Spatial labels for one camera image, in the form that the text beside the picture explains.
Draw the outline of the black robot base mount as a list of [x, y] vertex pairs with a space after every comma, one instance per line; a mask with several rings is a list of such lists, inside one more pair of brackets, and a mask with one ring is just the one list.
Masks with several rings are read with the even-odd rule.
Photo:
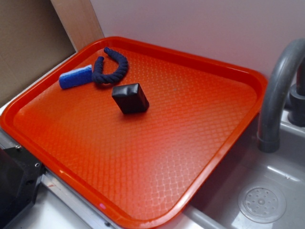
[[0, 150], [0, 227], [8, 228], [35, 204], [44, 166], [25, 148]]

